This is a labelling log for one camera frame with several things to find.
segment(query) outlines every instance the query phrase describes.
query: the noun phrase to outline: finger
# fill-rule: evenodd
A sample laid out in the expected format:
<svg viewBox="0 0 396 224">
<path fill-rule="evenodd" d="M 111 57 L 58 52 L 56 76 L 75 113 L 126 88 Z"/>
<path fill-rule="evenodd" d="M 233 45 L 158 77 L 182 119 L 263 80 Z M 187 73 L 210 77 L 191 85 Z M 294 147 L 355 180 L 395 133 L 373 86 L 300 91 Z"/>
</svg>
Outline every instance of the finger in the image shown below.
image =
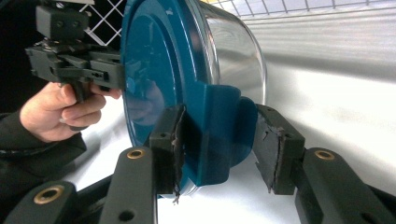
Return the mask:
<svg viewBox="0 0 396 224">
<path fill-rule="evenodd" d="M 76 95 L 71 85 L 59 88 L 57 83 L 49 83 L 40 91 L 35 99 L 40 106 L 48 111 L 58 110 L 76 103 Z"/>
<path fill-rule="evenodd" d="M 87 127 L 99 122 L 101 117 L 102 117 L 102 113 L 99 110 L 76 119 L 67 119 L 65 123 L 73 127 Z"/>
<path fill-rule="evenodd" d="M 96 111 L 101 110 L 106 105 L 106 99 L 103 95 L 92 95 L 86 101 L 80 104 L 72 105 L 65 108 L 62 112 L 64 120 L 77 119 Z"/>
<path fill-rule="evenodd" d="M 110 89 L 109 91 L 102 91 L 100 87 L 94 83 L 91 84 L 91 92 L 104 96 L 111 96 L 114 99 L 119 99 L 122 95 L 121 90 Z"/>
<path fill-rule="evenodd" d="M 149 100 L 158 100 L 163 97 L 163 94 L 154 81 L 147 81 L 146 97 Z"/>
<path fill-rule="evenodd" d="M 127 108 L 131 119 L 141 119 L 152 110 L 152 104 L 149 101 L 133 98 Z"/>
</svg>

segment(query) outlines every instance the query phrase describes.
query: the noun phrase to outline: blue container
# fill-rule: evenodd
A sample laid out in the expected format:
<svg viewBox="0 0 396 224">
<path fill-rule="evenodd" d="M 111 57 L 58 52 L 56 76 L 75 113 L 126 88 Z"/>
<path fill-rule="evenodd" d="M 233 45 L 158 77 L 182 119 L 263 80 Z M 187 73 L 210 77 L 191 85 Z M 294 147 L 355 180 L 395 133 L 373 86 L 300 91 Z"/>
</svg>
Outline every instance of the blue container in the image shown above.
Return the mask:
<svg viewBox="0 0 396 224">
<path fill-rule="evenodd" d="M 197 131 L 191 133 L 193 144 L 185 148 L 183 183 L 189 179 L 196 186 L 226 181 L 230 167 L 249 154 L 257 120 L 250 98 L 256 103 L 264 99 L 263 87 L 259 96 L 241 96 L 241 88 L 221 81 L 223 75 L 227 77 L 221 65 L 230 60 L 221 63 L 217 54 L 222 51 L 216 51 L 215 36 L 206 18 L 224 17 L 247 30 L 245 36 L 252 43 L 249 47 L 256 50 L 249 54 L 260 67 L 257 75 L 250 76 L 256 78 L 251 81 L 262 87 L 265 69 L 260 49 L 243 23 L 229 13 L 194 0 L 130 0 L 122 22 L 123 97 L 132 143 L 139 146 L 145 142 L 164 108 L 184 104 Z M 235 52 L 227 53 L 228 46 L 219 44 L 218 49 L 233 59 Z M 236 54 L 235 62 L 242 60 L 241 66 L 246 66 L 243 61 L 249 56 L 240 51 Z"/>
</svg>

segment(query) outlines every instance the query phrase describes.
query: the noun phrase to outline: human hand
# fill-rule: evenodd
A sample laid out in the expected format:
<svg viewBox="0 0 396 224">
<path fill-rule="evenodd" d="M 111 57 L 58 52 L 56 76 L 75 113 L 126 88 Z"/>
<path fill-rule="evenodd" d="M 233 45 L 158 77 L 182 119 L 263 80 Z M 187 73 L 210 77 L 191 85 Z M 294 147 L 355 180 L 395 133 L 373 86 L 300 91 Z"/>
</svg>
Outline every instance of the human hand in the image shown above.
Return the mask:
<svg viewBox="0 0 396 224">
<path fill-rule="evenodd" d="M 59 83 L 49 83 L 22 107 L 22 126 L 43 142 L 62 141 L 74 134 L 70 126 L 86 127 L 99 121 L 100 110 L 105 106 L 105 95 L 118 99 L 120 90 L 101 91 L 90 84 L 92 95 L 83 103 L 76 104 L 71 85 L 60 88 Z"/>
<path fill-rule="evenodd" d="M 146 80 L 145 97 L 128 97 L 126 108 L 130 119 L 139 125 L 153 125 L 164 109 L 163 94 L 154 81 Z"/>
</svg>

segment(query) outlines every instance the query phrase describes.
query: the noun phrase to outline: black mechanical linkage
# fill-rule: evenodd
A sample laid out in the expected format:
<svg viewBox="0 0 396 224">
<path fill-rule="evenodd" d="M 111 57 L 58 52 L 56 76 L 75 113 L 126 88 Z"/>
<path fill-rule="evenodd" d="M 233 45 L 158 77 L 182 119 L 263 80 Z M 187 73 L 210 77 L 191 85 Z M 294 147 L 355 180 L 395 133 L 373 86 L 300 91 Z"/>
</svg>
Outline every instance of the black mechanical linkage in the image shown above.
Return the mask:
<svg viewBox="0 0 396 224">
<path fill-rule="evenodd" d="M 396 223 L 340 155 L 324 148 L 305 150 L 304 138 L 285 118 L 271 107 L 258 108 L 253 148 L 258 168 L 275 194 L 292 194 L 297 187 L 295 204 L 302 223 Z"/>
<path fill-rule="evenodd" d="M 109 47 L 84 44 L 80 39 L 88 27 L 89 17 L 69 7 L 52 3 L 36 7 L 37 31 L 44 40 L 26 49 L 34 76 L 50 82 L 70 84 L 77 103 L 89 96 L 88 83 L 102 90 L 125 89 L 120 53 Z M 81 131 L 86 127 L 71 127 Z"/>
<path fill-rule="evenodd" d="M 73 184 L 50 181 L 29 191 L 5 223 L 69 223 L 76 214 L 76 205 L 77 193 Z"/>
<path fill-rule="evenodd" d="M 262 178 L 274 194 L 291 195 L 295 185 L 291 166 L 304 155 L 304 137 L 273 108 L 257 105 L 258 121 L 253 151 Z"/>
<path fill-rule="evenodd" d="M 180 181 L 184 163 L 183 136 L 185 106 L 166 108 L 149 135 L 149 147 L 154 151 L 159 166 L 158 194 L 180 194 Z"/>
<path fill-rule="evenodd" d="M 99 223 L 157 223 L 154 155 L 148 147 L 124 150 L 107 193 Z"/>
<path fill-rule="evenodd" d="M 76 219 L 73 224 L 98 223 L 106 202 L 112 175 L 78 192 Z"/>
</svg>

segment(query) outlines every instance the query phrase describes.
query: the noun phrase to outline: black sleeve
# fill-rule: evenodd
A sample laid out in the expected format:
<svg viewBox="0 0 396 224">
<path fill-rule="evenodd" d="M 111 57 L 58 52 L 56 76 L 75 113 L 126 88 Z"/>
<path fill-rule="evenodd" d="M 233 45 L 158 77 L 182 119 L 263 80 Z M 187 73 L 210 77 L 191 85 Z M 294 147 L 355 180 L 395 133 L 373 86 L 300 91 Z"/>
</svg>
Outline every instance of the black sleeve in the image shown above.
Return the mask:
<svg viewBox="0 0 396 224">
<path fill-rule="evenodd" d="M 0 115 L 0 157 L 28 156 L 43 152 L 56 143 L 44 143 L 21 124 L 20 111 Z"/>
<path fill-rule="evenodd" d="M 85 150 L 80 133 L 48 144 L 24 129 L 19 112 L 0 115 L 0 223 L 26 192 Z"/>
</svg>

